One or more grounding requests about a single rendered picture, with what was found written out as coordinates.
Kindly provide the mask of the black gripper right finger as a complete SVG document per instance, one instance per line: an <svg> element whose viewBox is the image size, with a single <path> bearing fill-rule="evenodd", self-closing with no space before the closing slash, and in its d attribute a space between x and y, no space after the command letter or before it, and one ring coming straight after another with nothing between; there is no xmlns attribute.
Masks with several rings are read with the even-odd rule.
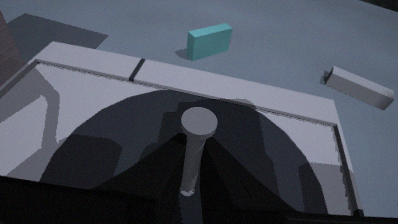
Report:
<svg viewBox="0 0 398 224"><path fill-rule="evenodd" d="M215 138L200 167L203 224L398 224L398 218L301 213L258 181Z"/></svg>

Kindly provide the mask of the grey steel pin with flat head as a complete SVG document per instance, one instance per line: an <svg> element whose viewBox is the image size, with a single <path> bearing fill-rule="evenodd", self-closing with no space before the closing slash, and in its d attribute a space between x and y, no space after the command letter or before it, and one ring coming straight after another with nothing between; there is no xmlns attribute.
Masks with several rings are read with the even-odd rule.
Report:
<svg viewBox="0 0 398 224"><path fill-rule="evenodd" d="M190 191L195 187L206 139L215 133L217 124L215 114L203 107L192 107L183 113L181 129L187 135L187 144L181 181L182 189Z"/></svg>

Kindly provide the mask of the teal rectangular block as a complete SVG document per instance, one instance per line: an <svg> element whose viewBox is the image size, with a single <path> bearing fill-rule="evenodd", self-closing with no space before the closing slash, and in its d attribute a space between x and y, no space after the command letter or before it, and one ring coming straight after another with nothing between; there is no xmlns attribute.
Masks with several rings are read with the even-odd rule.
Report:
<svg viewBox="0 0 398 224"><path fill-rule="evenodd" d="M227 52L232 36L231 31L232 27L227 24L188 31L186 56L194 61Z"/></svg>

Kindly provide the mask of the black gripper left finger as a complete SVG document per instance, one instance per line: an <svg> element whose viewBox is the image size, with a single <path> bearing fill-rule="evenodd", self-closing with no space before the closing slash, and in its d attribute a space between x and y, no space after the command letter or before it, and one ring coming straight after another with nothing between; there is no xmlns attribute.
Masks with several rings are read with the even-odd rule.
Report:
<svg viewBox="0 0 398 224"><path fill-rule="evenodd" d="M91 189L0 175L0 224L171 224L187 135Z"/></svg>

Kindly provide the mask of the dark grey round disc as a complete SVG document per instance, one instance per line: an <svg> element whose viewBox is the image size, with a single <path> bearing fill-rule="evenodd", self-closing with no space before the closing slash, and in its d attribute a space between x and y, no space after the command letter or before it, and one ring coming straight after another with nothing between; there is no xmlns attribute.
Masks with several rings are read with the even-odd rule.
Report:
<svg viewBox="0 0 398 224"><path fill-rule="evenodd" d="M251 107L174 90L131 96L97 112L58 147L39 183L94 188L184 134L181 118L192 107L215 114L211 137L275 195L301 213L329 214L310 163L286 132ZM194 194L179 189L171 224L203 224L200 167Z"/></svg>

